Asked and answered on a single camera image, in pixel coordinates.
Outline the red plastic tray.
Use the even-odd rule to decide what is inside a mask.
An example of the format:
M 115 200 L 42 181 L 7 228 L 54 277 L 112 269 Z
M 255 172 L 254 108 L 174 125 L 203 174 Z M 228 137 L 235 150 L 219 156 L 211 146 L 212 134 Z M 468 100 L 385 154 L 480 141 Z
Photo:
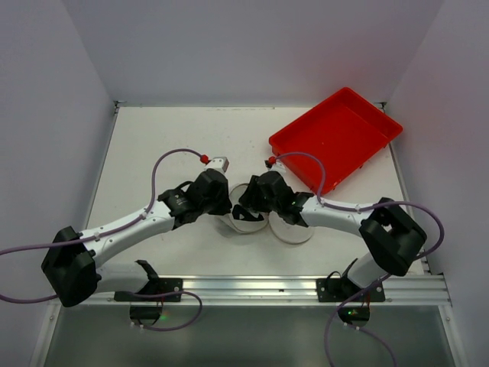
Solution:
M 343 87 L 269 137 L 274 155 L 309 189 L 334 190 L 403 131 L 402 125 L 349 87 Z

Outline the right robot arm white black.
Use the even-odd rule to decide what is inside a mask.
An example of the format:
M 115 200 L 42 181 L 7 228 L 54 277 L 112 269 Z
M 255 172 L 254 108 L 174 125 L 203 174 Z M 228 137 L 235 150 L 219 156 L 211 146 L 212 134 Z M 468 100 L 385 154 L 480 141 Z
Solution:
M 402 206 L 389 198 L 365 211 L 346 203 L 322 205 L 312 193 L 294 191 L 276 171 L 252 176 L 237 207 L 236 219 L 245 213 L 276 213 L 292 226 L 334 229 L 362 238 L 368 253 L 342 275 L 345 283 L 358 289 L 386 275 L 406 275 L 427 238 Z

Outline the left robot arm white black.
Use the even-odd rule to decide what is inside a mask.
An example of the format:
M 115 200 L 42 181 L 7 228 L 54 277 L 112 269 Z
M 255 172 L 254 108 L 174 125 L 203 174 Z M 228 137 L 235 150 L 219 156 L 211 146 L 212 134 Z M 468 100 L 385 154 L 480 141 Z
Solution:
M 204 214 L 224 216 L 231 208 L 224 170 L 206 168 L 186 190 L 166 190 L 148 207 L 122 219 L 84 232 L 70 226 L 61 229 L 41 269 L 65 307 L 104 291 L 143 300 L 164 289 L 150 264 L 137 260 L 128 270 L 118 270 L 107 262 L 146 239 L 193 223 Z

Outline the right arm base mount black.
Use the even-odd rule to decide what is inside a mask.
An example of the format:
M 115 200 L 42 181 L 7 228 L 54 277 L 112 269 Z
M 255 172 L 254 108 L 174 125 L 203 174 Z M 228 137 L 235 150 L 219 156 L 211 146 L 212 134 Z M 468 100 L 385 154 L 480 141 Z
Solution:
M 341 303 L 360 288 L 347 279 L 347 274 L 357 261 L 355 259 L 342 273 L 333 271 L 326 278 L 316 279 L 316 293 L 320 303 Z M 386 300 L 384 288 L 381 284 L 372 291 L 368 291 L 355 299 L 360 306 L 345 306 L 337 312 L 343 323 L 349 326 L 366 326 L 371 316 L 371 303 L 382 303 Z

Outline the aluminium mounting rail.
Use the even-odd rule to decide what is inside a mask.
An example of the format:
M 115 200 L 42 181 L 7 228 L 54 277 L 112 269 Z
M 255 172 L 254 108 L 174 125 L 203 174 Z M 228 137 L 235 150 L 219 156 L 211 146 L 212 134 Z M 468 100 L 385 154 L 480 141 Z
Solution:
M 316 293 L 316 279 L 327 276 L 183 276 L 159 275 L 161 278 L 182 278 L 183 289 L 162 294 L 164 297 L 193 293 L 212 304 L 340 304 L 320 303 Z M 74 307 L 91 297 L 106 295 L 114 300 L 116 291 L 139 291 L 144 284 L 144 271 L 110 271 L 96 275 L 94 283 L 83 282 L 58 293 L 61 304 Z M 383 285 L 386 300 L 382 303 L 399 306 L 445 306 L 451 303 L 445 279 L 442 276 L 391 277 L 377 281 L 365 291 L 358 291 L 346 300 L 354 303 L 357 297 Z

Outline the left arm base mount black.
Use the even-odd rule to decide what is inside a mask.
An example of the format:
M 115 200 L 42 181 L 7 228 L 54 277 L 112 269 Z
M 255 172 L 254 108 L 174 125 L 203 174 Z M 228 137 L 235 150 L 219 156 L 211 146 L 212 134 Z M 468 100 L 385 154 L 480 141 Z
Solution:
M 156 294 L 166 294 L 183 289 L 182 278 L 161 278 L 153 267 L 145 260 L 137 260 L 136 264 L 144 271 L 144 284 L 139 291 L 116 291 L 116 302 L 154 302 L 154 306 L 130 306 L 129 318 L 138 326 L 153 326 L 164 313 L 164 301 L 180 302 L 181 295 L 174 294 L 156 298 Z

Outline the black garment inside bag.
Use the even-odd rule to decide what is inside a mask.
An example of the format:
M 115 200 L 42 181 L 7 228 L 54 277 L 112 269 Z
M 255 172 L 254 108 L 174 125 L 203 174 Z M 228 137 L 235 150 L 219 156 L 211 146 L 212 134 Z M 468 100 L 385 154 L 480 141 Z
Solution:
M 263 222 L 264 216 L 243 207 L 241 204 L 234 205 L 232 209 L 232 218 L 243 222 Z

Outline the white mesh laundry bag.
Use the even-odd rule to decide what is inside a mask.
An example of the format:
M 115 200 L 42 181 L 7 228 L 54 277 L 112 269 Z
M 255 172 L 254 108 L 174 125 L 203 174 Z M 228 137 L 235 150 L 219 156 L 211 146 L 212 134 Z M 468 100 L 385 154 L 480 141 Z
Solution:
M 238 199 L 245 192 L 247 186 L 246 183 L 240 183 L 234 185 L 230 189 L 229 198 L 233 207 L 234 205 L 239 204 Z M 275 237 L 280 241 L 291 245 L 302 244 L 313 237 L 313 228 L 290 225 L 275 212 L 261 214 L 264 216 L 263 222 L 237 221 L 232 218 L 232 212 L 225 216 L 219 216 L 218 219 L 230 232 L 238 233 L 240 235 L 255 234 L 263 229 L 270 228 Z

